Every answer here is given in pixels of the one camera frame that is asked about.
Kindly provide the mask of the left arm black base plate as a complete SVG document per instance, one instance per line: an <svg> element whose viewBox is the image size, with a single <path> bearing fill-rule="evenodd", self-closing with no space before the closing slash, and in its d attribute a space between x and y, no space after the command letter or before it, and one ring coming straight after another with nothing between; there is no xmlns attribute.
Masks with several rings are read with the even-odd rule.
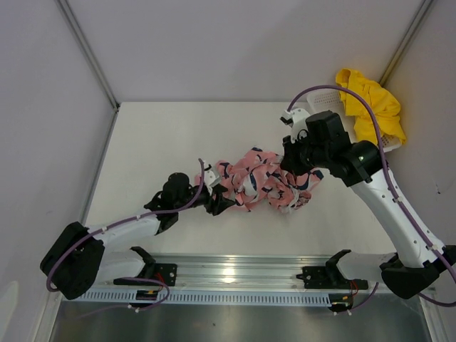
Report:
<svg viewBox="0 0 456 342"><path fill-rule="evenodd" d="M155 263L153 265L145 266L142 278L158 280L170 287L175 286L177 265Z"/></svg>

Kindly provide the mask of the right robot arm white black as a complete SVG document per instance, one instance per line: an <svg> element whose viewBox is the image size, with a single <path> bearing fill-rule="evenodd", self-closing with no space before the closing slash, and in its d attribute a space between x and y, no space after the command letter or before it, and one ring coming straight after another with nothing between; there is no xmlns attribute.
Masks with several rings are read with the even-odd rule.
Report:
<svg viewBox="0 0 456 342"><path fill-rule="evenodd" d="M280 120L291 128L282 140L281 168L293 175L327 169L365 202L395 247L388 254L338 252L326 262L325 277L331 286L374 281L410 299L455 264L455 246L443 244L423 224L375 144L351 142L340 116L330 110L311 115L297 108L285 111Z"/></svg>

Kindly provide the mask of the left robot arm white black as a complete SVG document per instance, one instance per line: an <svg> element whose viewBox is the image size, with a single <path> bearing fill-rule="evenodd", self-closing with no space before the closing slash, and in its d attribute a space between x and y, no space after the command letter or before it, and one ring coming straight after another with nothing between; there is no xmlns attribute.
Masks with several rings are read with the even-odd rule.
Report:
<svg viewBox="0 0 456 342"><path fill-rule="evenodd" d="M40 263L46 288L73 300L105 282L120 286L166 286L164 272L142 246L147 239L166 232L179 213L195 207L217 216L236 202L211 171L198 185L176 172L135 216L105 226L70 223Z"/></svg>

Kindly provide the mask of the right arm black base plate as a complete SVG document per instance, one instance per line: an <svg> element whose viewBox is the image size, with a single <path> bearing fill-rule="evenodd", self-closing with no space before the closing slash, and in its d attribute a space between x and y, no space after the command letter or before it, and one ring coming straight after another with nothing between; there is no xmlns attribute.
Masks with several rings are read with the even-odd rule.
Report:
<svg viewBox="0 0 456 342"><path fill-rule="evenodd" d="M325 266L304 266L296 278L303 281L305 289L368 289L366 280L347 280L339 270L328 271Z"/></svg>

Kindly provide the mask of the pink whale print shorts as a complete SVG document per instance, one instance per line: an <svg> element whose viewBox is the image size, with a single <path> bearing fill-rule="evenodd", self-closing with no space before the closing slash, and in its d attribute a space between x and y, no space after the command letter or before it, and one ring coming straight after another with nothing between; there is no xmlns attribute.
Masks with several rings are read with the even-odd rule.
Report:
<svg viewBox="0 0 456 342"><path fill-rule="evenodd" d="M232 164L220 160L213 165L217 185L225 188L222 196L229 210L250 212L262 202L283 214L289 214L309 203L311 191L323 180L319 169L293 175L281 168L282 155L251 148Z"/></svg>

